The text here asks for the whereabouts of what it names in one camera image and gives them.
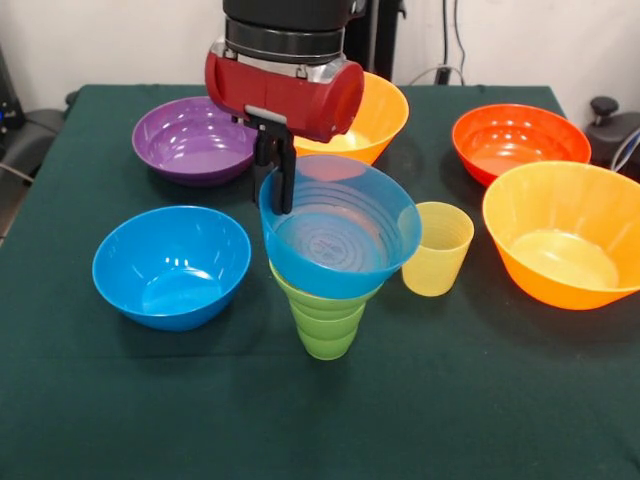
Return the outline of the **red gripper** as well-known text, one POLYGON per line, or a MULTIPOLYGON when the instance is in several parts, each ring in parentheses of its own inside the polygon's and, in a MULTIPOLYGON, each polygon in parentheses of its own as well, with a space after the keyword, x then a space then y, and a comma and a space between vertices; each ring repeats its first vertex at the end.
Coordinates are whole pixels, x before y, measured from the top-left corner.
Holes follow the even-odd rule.
POLYGON ((351 127, 364 93, 364 71, 340 56, 323 65, 279 63, 248 57, 218 40, 205 61, 205 86, 227 113, 249 120, 271 120, 287 128, 260 124, 254 143, 253 200, 273 170, 272 209, 289 214, 296 168, 294 136, 323 143, 351 127))

